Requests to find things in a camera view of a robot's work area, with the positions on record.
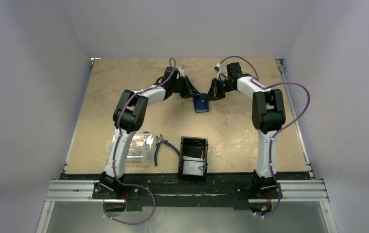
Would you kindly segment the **black plastic card box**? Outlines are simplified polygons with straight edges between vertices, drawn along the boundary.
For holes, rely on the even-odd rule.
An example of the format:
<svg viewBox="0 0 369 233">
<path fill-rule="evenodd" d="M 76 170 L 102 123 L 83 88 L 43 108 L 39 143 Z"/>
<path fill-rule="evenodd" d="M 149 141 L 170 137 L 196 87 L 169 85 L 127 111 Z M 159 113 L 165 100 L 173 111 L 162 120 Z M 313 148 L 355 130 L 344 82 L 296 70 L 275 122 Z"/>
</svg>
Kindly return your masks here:
<svg viewBox="0 0 369 233">
<path fill-rule="evenodd" d="M 208 139 L 204 137 L 181 137 L 178 178 L 192 182 L 206 181 L 208 162 Z"/>
</svg>

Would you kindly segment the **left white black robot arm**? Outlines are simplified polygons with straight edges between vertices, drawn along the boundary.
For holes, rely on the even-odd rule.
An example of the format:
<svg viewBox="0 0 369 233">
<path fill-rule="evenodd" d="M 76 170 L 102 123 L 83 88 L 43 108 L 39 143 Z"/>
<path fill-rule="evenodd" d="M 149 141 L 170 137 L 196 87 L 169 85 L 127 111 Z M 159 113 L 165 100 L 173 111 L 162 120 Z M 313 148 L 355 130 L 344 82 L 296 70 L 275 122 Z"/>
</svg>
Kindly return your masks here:
<svg viewBox="0 0 369 233">
<path fill-rule="evenodd" d="M 94 183 L 93 199 L 120 199 L 128 188 L 137 188 L 136 184 L 124 183 L 125 167 L 131 142 L 142 127 L 147 107 L 164 101 L 173 93 L 182 98 L 199 95 L 184 74 L 185 66 L 168 66 L 162 77 L 150 87 L 138 91 L 124 90 L 113 113 L 115 126 L 113 147 L 109 161 L 99 180 Z"/>
</svg>

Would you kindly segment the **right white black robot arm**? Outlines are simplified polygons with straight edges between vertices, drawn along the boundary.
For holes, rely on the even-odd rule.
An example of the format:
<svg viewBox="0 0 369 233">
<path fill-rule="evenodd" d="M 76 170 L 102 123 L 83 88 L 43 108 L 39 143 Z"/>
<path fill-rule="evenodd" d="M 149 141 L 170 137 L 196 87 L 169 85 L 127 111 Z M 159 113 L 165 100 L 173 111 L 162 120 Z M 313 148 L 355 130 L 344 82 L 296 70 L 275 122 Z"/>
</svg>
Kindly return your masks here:
<svg viewBox="0 0 369 233">
<path fill-rule="evenodd" d="M 258 78 L 243 73 L 238 62 L 228 64 L 226 70 L 217 64 L 215 71 L 217 76 L 211 80 L 206 101 L 223 99 L 231 91 L 241 92 L 252 100 L 252 124 L 258 133 L 258 156 L 247 189 L 262 198 L 277 189 L 277 137 L 286 121 L 283 93 L 280 89 L 267 88 L 259 83 Z"/>
</svg>

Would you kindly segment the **blue leather card holder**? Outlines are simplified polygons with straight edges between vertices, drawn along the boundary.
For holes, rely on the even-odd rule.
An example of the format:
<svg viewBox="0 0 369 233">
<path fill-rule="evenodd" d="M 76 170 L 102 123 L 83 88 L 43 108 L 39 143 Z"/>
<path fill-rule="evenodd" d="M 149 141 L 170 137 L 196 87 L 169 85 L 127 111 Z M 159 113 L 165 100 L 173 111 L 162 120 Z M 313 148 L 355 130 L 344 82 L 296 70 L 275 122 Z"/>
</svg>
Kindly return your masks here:
<svg viewBox="0 0 369 233">
<path fill-rule="evenodd" d="M 205 100 L 206 96 L 206 93 L 201 93 L 200 95 L 193 97 L 195 113 L 209 112 L 209 102 Z"/>
</svg>

